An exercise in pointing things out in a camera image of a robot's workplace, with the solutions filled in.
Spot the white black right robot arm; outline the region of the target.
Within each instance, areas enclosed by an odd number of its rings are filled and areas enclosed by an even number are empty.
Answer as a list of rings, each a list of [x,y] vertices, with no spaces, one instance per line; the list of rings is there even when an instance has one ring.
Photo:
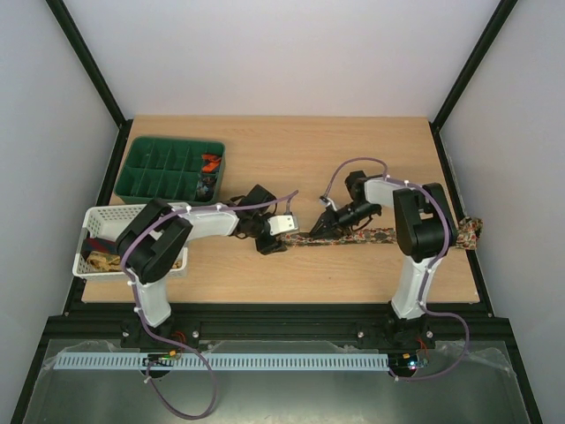
[[[396,315],[385,324],[387,340],[406,345],[416,335],[412,320],[426,313],[429,287],[441,261],[456,244],[456,226],[444,188],[439,183],[418,185],[389,176],[368,177],[353,171],[345,179],[351,203],[337,209],[329,206],[340,231],[384,208],[394,214],[396,243],[404,255],[400,282],[391,300]]]

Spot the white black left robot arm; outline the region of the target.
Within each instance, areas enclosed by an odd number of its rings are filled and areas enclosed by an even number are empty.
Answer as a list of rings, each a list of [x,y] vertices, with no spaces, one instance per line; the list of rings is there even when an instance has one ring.
[[[171,315],[167,275],[188,242],[209,237],[254,239],[263,255],[286,250],[283,237],[299,230],[291,212],[294,191],[276,198],[261,185],[226,203],[173,208],[152,199],[116,240],[120,267],[132,287],[134,311],[157,328]]]

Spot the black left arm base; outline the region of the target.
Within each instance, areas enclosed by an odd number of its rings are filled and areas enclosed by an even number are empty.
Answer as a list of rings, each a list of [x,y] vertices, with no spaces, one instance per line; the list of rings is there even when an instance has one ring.
[[[183,343],[192,348],[199,346],[200,322],[198,321],[176,321],[174,318],[169,318],[160,326],[156,328],[149,326],[149,329],[160,338]],[[165,343],[151,337],[144,330],[139,318],[123,321],[120,330],[120,346],[123,348],[137,348],[148,352],[177,348],[174,344]]]

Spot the paisley patterned necktie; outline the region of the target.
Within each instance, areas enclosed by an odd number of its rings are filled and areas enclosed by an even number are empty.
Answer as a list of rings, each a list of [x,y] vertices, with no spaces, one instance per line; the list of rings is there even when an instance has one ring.
[[[458,224],[455,248],[474,251],[484,228],[484,222],[477,217],[464,217]],[[285,234],[282,242],[286,247],[339,246],[364,244],[395,244],[396,231],[393,228],[372,228],[354,231],[352,235],[340,238],[314,239],[307,233]]]

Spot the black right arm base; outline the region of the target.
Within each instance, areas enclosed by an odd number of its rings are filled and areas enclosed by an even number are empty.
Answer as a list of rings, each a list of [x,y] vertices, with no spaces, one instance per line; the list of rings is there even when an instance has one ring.
[[[412,351],[433,348],[433,332],[426,315],[399,318],[391,303],[382,305],[370,320],[357,323],[357,344],[361,349]]]

